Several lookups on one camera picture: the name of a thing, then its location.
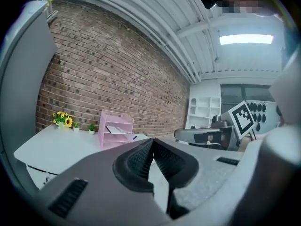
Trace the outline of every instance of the white bookshelf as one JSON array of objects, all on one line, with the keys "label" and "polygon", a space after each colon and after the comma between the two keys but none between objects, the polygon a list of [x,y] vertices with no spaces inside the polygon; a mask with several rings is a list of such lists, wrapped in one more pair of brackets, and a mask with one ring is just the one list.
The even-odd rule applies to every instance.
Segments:
[{"label": "white bookshelf", "polygon": [[209,128],[212,117],[221,114],[221,97],[190,98],[186,129]]}]

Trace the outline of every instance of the brick wall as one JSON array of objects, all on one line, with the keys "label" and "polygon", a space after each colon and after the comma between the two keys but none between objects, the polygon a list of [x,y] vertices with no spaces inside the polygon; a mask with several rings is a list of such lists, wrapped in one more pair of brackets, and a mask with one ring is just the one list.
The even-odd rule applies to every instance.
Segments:
[{"label": "brick wall", "polygon": [[189,84],[149,39],[118,16],[78,0],[54,0],[57,45],[43,78],[36,127],[52,113],[98,125],[102,109],[134,118],[134,132],[158,137],[184,126]]}]

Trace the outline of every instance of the ceiling light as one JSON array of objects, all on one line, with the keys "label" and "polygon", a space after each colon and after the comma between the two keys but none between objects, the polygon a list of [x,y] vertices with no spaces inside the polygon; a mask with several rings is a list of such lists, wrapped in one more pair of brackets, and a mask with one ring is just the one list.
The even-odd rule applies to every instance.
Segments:
[{"label": "ceiling light", "polygon": [[272,35],[262,34],[237,34],[220,37],[221,45],[232,43],[267,43],[271,44],[273,41]]}]

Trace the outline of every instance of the white desk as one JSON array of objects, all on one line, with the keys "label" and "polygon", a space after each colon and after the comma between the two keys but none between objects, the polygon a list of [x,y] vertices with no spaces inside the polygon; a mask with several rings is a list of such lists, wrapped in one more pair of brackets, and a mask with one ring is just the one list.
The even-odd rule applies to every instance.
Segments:
[{"label": "white desk", "polygon": [[[144,134],[126,136],[137,136],[135,141],[148,139]],[[72,129],[58,129],[50,125],[19,147],[14,156],[27,165],[32,180],[41,189],[56,174],[100,151],[97,133],[90,135],[83,130],[75,133]]]}]

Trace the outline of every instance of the sunflower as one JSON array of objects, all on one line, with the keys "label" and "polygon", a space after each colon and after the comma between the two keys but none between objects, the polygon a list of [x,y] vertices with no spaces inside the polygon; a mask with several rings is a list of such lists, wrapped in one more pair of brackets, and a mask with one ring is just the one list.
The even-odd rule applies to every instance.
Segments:
[{"label": "sunflower", "polygon": [[72,125],[72,118],[66,118],[65,123],[67,127],[70,127]]}]

